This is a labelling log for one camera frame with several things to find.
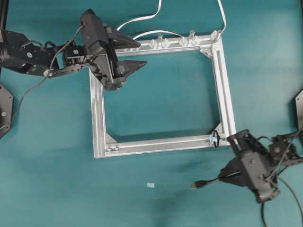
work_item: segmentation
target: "black wire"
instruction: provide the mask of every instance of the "black wire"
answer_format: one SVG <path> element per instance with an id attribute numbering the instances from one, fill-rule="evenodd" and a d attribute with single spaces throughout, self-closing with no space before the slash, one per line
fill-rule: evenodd
<path id="1" fill-rule="evenodd" d="M 267 140 L 269 140 L 269 141 L 272 142 L 272 140 L 271 140 L 269 137 L 267 137 L 267 136 L 259 136 L 259 137 L 257 138 L 257 140 L 260 140 L 260 139 L 267 139 Z"/>
<path id="2" fill-rule="evenodd" d="M 277 171 L 277 169 L 281 166 L 281 164 L 282 164 L 282 162 L 283 162 L 283 160 L 284 160 L 284 158 L 285 158 L 285 155 L 286 155 L 288 149 L 289 149 L 290 146 L 292 145 L 293 140 L 300 134 L 300 132 L 302 132 L 302 130 L 303 130 L 303 127 L 300 128 L 299 131 L 297 131 L 296 134 L 291 138 L 291 140 L 289 141 L 289 144 L 287 145 L 286 149 L 285 149 L 284 152 L 283 152 L 283 155 L 282 155 L 282 157 L 281 157 L 281 159 L 280 159 L 278 165 L 274 168 L 274 170 L 271 172 L 271 174 L 270 174 L 265 180 L 270 179 L 271 177 L 273 177 L 273 176 L 276 174 L 276 171 Z"/>
<path id="3" fill-rule="evenodd" d="M 53 57 L 53 59 L 52 59 L 52 61 L 51 61 L 51 64 L 50 64 L 50 67 L 49 67 L 49 70 L 48 70 L 47 75 L 45 75 L 45 76 L 43 77 L 43 79 L 42 79 L 39 83 L 35 84 L 33 87 L 31 87 L 29 90 L 27 90 L 27 91 L 25 91 L 25 92 L 23 93 L 23 95 L 22 95 L 22 97 L 21 97 L 21 99 L 20 99 L 20 102 L 19 102 L 19 104 L 18 104 L 17 110 L 15 111 L 15 113 L 14 113 L 14 115 L 13 115 L 13 117 L 12 117 L 10 123 L 3 125 L 3 126 L 0 128 L 0 130 L 4 129 L 5 127 L 10 126 L 10 125 L 14 122 L 14 120 L 15 120 L 17 114 L 18 114 L 19 111 L 20 111 L 21 104 L 22 104 L 22 102 L 23 102 L 24 97 L 25 97 L 29 92 L 31 92 L 32 90 L 35 90 L 37 87 L 39 87 L 41 84 L 43 84 L 43 83 L 46 81 L 46 79 L 49 77 L 49 74 L 50 74 L 50 72 L 51 72 L 51 70 L 52 70 L 53 63 L 54 63 L 54 61 L 55 61 L 57 55 L 58 55 L 65 47 L 67 47 L 67 46 L 76 38 L 78 32 L 79 32 L 80 29 L 83 28 L 83 27 L 84 27 L 84 26 L 80 26 L 80 27 L 77 29 L 77 31 L 76 31 L 75 35 L 73 36 L 73 38 L 72 38 L 70 41 L 68 41 L 60 50 L 58 50 L 58 51 L 56 52 L 56 54 L 54 55 L 54 57 Z"/>
<path id="4" fill-rule="evenodd" d="M 265 221 L 265 216 L 264 216 L 264 206 L 265 206 L 265 203 L 261 203 L 261 218 L 262 218 L 262 222 L 263 222 L 263 225 L 264 227 L 268 227 L 266 221 Z"/>
<path id="5" fill-rule="evenodd" d="M 52 47 L 55 47 L 55 46 L 56 46 L 52 41 L 47 41 L 47 42 L 44 44 L 44 48 L 45 48 L 45 49 L 47 48 L 47 45 L 51 45 Z"/>

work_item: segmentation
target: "teal mat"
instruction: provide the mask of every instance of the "teal mat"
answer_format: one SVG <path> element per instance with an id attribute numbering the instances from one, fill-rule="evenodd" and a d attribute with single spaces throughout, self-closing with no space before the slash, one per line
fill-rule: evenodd
<path id="1" fill-rule="evenodd" d="M 11 0 L 7 29 L 61 44 L 92 8 L 117 27 L 156 10 L 157 0 Z M 273 136 L 296 130 L 293 97 L 303 88 L 299 0 L 224 0 L 223 43 L 237 130 Z M 163 1 L 159 15 L 125 26 L 187 35 L 222 27 L 216 0 Z M 82 43 L 81 36 L 77 42 Z M 106 93 L 107 130 L 120 141 L 207 133 L 219 122 L 209 59 L 198 52 L 133 57 L 148 64 L 119 92 Z M 17 103 L 41 78 L 3 70 L 1 83 Z M 88 71 L 47 80 L 24 100 L 13 129 L 0 140 L 1 227 L 261 226 L 247 188 L 214 183 L 233 157 L 230 148 L 93 158 Z M 283 177 L 303 201 L 303 166 Z M 146 187 L 155 183 L 155 188 Z M 266 204 L 269 226 L 299 226 L 290 192 Z"/>

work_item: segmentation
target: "rectangular metal frame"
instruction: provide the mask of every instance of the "rectangular metal frame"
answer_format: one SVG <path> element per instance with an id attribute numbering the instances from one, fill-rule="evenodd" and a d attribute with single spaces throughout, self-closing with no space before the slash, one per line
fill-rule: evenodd
<path id="1" fill-rule="evenodd" d="M 232 99 L 228 83 L 223 44 L 217 31 L 210 35 L 183 38 L 139 41 L 140 48 L 118 50 L 117 56 L 135 56 L 168 52 L 200 51 L 210 58 L 213 65 L 214 80 L 221 123 L 215 128 L 221 137 L 220 146 L 228 146 L 226 138 L 236 133 L 232 109 Z M 185 150 L 213 147 L 212 134 L 159 140 L 143 140 L 119 143 L 106 132 L 104 94 L 101 83 L 89 72 L 94 157 L 112 157 L 130 154 L 143 154 L 160 151 Z"/>

